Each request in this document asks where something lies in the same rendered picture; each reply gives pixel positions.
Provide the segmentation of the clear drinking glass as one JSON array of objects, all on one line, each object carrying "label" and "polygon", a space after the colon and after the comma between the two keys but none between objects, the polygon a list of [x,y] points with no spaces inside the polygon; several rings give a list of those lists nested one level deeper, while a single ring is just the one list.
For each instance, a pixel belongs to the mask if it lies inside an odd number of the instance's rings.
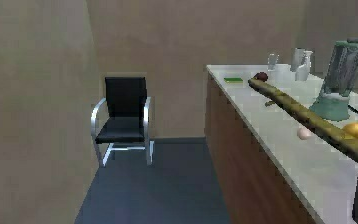
[{"label": "clear drinking glass", "polygon": [[279,55],[275,54],[275,53],[271,53],[268,56],[268,60],[267,60],[267,65],[268,65],[268,70],[272,71],[275,69],[277,63],[278,63],[278,59],[279,59]]}]

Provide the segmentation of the black chair with metal frame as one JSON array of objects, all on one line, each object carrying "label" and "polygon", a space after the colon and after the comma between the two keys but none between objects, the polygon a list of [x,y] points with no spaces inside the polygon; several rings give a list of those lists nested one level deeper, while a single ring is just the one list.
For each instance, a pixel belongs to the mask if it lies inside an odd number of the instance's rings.
[{"label": "black chair with metal frame", "polygon": [[113,151],[144,150],[153,164],[154,141],[150,137],[152,98],[145,77],[106,77],[105,97],[91,113],[91,138],[100,167]]}]

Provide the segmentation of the white bottle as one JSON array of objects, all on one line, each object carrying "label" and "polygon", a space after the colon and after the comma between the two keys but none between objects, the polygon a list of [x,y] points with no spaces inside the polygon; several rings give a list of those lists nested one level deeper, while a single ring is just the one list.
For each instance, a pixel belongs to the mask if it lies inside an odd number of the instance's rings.
[{"label": "white bottle", "polygon": [[312,51],[306,50],[304,52],[304,63],[300,65],[295,73],[295,80],[296,81],[306,81],[310,74],[311,69],[311,55],[313,54]]}]

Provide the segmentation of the green glass blender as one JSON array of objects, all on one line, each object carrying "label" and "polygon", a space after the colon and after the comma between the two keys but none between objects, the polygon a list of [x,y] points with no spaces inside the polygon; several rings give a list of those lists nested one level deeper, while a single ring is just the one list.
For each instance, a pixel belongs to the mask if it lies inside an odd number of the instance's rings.
[{"label": "green glass blender", "polygon": [[337,41],[319,95],[309,110],[326,120],[347,120],[350,93],[357,77],[358,38]]}]

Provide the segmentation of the long brown baguette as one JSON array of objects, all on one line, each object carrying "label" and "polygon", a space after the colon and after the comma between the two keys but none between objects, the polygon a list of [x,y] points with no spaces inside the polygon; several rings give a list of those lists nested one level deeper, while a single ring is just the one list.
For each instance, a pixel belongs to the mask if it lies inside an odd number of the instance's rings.
[{"label": "long brown baguette", "polygon": [[288,94],[266,82],[251,78],[248,80],[248,84],[315,135],[358,163],[358,138],[324,120]]}]

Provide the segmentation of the pale pink egg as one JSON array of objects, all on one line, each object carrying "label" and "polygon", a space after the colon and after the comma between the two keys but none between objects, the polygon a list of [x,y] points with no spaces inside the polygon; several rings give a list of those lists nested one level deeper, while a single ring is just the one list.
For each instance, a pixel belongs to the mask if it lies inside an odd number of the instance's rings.
[{"label": "pale pink egg", "polygon": [[305,128],[305,127],[300,127],[297,130],[297,136],[301,139],[301,140],[307,140],[312,136],[312,132]]}]

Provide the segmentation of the brown counter with white top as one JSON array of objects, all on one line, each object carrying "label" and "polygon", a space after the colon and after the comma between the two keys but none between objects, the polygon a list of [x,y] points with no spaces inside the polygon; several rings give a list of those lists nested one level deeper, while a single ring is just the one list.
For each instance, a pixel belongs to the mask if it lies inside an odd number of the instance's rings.
[{"label": "brown counter with white top", "polygon": [[[358,164],[253,90],[261,65],[207,68],[205,135],[232,224],[356,224]],[[239,77],[242,83],[226,83]]]}]

